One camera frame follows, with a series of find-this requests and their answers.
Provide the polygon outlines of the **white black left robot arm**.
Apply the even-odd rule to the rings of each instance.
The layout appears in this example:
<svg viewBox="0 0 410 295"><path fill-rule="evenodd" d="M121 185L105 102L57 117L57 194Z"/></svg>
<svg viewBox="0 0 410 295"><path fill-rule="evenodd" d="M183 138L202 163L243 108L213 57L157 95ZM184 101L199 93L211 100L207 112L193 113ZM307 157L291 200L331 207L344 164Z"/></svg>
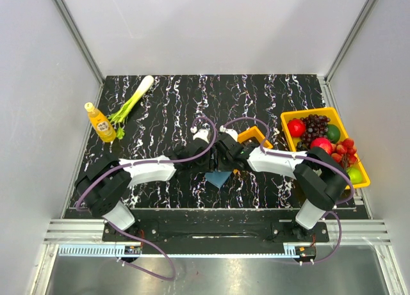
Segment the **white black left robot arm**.
<svg viewBox="0 0 410 295"><path fill-rule="evenodd" d="M139 226L121 201L125 190L148 182L167 182L193 171L207 171L212 145L204 138L195 138L185 147L152 159L119 159L104 154L75 181L79 194L75 208L105 219L116 226L123 240L131 241L137 237Z"/></svg>

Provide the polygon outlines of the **small orange card bin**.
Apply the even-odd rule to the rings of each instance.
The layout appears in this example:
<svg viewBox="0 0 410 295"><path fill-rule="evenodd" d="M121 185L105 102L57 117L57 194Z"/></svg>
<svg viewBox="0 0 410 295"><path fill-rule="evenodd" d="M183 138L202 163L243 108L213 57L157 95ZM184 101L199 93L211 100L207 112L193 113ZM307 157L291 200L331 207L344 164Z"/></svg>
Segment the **small orange card bin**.
<svg viewBox="0 0 410 295"><path fill-rule="evenodd" d="M234 174L239 173L241 170L252 171L249 159L254 150L260 149L261 142L263 142L265 148L273 148L271 142L264 141L264 139L265 135L256 125L238 134L234 146L234 158L238 162L236 162L236 168L233 170Z"/></svg>

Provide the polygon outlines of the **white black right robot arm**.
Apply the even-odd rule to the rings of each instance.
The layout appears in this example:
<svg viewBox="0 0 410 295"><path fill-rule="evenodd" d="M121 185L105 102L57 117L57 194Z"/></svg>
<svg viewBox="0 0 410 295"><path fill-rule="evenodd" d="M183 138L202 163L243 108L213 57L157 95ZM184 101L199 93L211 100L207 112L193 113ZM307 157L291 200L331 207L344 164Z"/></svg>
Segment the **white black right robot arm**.
<svg viewBox="0 0 410 295"><path fill-rule="evenodd" d="M347 186L348 173L322 148L287 152L271 150L255 143L243 145L223 132L214 144L218 169L274 173L295 179L306 200L296 214L291 233L299 241L308 240L314 226L334 208Z"/></svg>

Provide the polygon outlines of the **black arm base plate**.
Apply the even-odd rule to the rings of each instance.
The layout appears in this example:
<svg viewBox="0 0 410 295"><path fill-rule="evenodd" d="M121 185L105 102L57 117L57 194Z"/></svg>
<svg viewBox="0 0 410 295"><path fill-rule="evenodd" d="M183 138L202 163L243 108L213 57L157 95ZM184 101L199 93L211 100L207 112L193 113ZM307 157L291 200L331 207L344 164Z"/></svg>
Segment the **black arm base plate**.
<svg viewBox="0 0 410 295"><path fill-rule="evenodd" d="M159 243L169 239L261 239L274 243L328 243L324 222L306 230L286 209L133 209L126 232Z"/></svg>

